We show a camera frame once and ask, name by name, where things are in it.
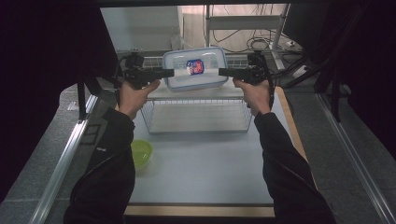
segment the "yellow-green plastic bowl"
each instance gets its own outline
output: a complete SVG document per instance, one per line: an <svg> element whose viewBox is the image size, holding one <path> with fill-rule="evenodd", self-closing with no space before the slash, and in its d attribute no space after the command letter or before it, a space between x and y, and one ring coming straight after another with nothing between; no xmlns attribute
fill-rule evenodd
<svg viewBox="0 0 396 224"><path fill-rule="evenodd" d="M151 159L152 146L146 140L136 139L131 144L134 167L143 168Z"/></svg>

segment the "black jacket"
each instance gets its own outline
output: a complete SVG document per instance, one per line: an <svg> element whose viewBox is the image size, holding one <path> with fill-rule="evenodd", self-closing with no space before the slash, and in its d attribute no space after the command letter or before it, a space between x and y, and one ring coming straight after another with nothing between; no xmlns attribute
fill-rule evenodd
<svg viewBox="0 0 396 224"><path fill-rule="evenodd" d="M86 174L75 185L64 223L123 223L134 190L130 145L134 123L108 109L106 130L92 153ZM262 144L262 174L274 199L279 223L335 223L332 211L316 190L310 168L292 145L273 113L254 122Z"/></svg>

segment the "person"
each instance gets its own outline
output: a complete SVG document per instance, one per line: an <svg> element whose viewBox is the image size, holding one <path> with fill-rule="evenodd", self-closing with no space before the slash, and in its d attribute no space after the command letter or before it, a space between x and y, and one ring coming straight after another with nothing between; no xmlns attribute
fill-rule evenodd
<svg viewBox="0 0 396 224"><path fill-rule="evenodd" d="M335 223L332 210L316 190L311 170L294 148L288 133L271 112L269 85L252 86L234 79L255 116L262 145L262 174L274 199L278 223ZM64 214L64 223L123 223L123 213L134 190L134 162L130 145L134 139L137 111L160 81L136 91L127 82L120 88L120 109L109 108L103 118L106 130L77 182Z"/></svg>

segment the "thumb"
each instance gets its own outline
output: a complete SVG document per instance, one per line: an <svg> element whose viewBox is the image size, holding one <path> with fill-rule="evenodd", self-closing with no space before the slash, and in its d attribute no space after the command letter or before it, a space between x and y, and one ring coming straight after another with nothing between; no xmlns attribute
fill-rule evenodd
<svg viewBox="0 0 396 224"><path fill-rule="evenodd" d="M145 89L143 89L143 90L146 92L146 94L149 94L149 93L151 93L152 91L157 90L157 88L160 86L160 84L161 84L160 80L157 79L157 80L151 82L151 83L150 83L147 87L145 87Z"/></svg>
<svg viewBox="0 0 396 224"><path fill-rule="evenodd" d="M250 85L236 78L233 78L233 84L235 85L235 87L241 88L242 91L247 87L247 85Z"/></svg>

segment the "red and blue sticker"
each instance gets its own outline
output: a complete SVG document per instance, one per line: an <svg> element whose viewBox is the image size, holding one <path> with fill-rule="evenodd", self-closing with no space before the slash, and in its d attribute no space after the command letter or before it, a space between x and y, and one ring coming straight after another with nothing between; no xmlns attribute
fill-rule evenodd
<svg viewBox="0 0 396 224"><path fill-rule="evenodd" d="M200 75L205 71L204 62L200 59L187 61L187 67L190 69L190 75Z"/></svg>

